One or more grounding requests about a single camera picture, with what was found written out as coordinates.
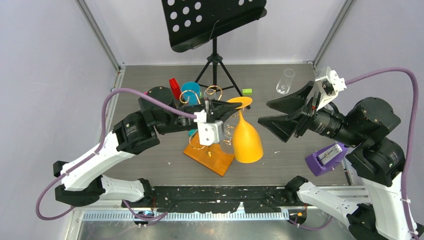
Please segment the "clear stemless wine glass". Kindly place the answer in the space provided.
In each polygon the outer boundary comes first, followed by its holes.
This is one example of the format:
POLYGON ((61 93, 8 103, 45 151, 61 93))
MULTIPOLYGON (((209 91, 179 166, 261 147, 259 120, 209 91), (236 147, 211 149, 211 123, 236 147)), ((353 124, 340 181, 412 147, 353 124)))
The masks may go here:
POLYGON ((234 154, 233 136, 236 126, 235 122, 226 122, 223 126, 223 139, 220 142, 220 149, 225 154, 234 154))

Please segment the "orange plastic goblet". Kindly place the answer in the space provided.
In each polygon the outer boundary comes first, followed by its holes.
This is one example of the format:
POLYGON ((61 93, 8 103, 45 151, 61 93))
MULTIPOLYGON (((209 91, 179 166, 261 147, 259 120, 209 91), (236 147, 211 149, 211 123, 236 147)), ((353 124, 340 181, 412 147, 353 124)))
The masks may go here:
POLYGON ((253 102, 253 99, 247 96, 239 96, 231 98, 227 102, 241 103, 241 106, 236 108, 239 121, 232 136, 235 159, 243 164, 255 163, 264 155, 261 138, 257 130, 243 116, 243 109, 247 108, 253 102))

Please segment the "gold wine glass rack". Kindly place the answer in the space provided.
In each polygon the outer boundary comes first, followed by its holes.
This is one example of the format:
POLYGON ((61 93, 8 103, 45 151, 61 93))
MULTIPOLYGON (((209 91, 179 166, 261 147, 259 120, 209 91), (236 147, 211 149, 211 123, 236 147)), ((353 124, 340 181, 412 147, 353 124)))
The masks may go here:
MULTIPOLYGON (((202 100, 212 100, 210 96, 214 97, 217 92, 212 88, 222 90, 217 85, 211 85, 206 88, 205 94, 202 95, 206 98, 202 98, 202 100)), ((189 105, 200 104, 201 98, 199 93, 200 86, 197 83, 185 83, 181 87, 179 101, 189 105)), ((196 115, 203 117, 201 119, 202 122, 198 122, 200 125, 197 127, 196 131, 189 136, 188 145, 183 150, 183 154, 223 177, 235 158, 235 155, 225 153, 219 145, 223 140, 224 133, 222 122, 206 122, 205 112, 212 110, 210 107, 212 107, 212 104, 206 102, 207 110, 203 110, 203 112, 199 114, 196 113, 196 115)))

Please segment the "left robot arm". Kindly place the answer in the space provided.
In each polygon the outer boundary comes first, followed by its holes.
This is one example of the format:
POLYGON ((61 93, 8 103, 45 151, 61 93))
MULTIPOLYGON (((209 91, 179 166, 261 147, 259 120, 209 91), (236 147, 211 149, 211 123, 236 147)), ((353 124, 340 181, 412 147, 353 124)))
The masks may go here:
POLYGON ((242 107, 240 102, 207 98, 195 105, 178 105, 164 86, 150 89, 138 103, 140 109, 102 133, 93 149, 74 161, 54 163, 54 175, 61 179, 54 190, 58 202, 83 207, 99 200, 121 200, 124 205, 148 207, 154 199, 148 180, 113 179, 106 171, 159 145, 159 135, 197 130, 201 145, 217 144, 224 122, 242 107))

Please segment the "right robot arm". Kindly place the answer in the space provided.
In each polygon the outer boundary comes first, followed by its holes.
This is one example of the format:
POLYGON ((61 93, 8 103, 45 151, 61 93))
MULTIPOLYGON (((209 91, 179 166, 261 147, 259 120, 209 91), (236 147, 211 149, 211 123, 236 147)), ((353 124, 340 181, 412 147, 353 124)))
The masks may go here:
POLYGON ((288 203, 315 206, 348 227, 358 240, 416 240, 424 227, 404 212, 401 180, 406 165, 403 149, 388 138, 401 122, 383 99, 367 97, 346 115, 332 105, 344 83, 308 82, 300 90, 267 102, 280 115, 260 117, 258 123, 281 141, 306 131, 352 148, 346 159, 362 179, 370 204, 346 201, 302 176, 289 181, 283 194, 288 203), (318 87, 313 96, 314 85, 318 87))

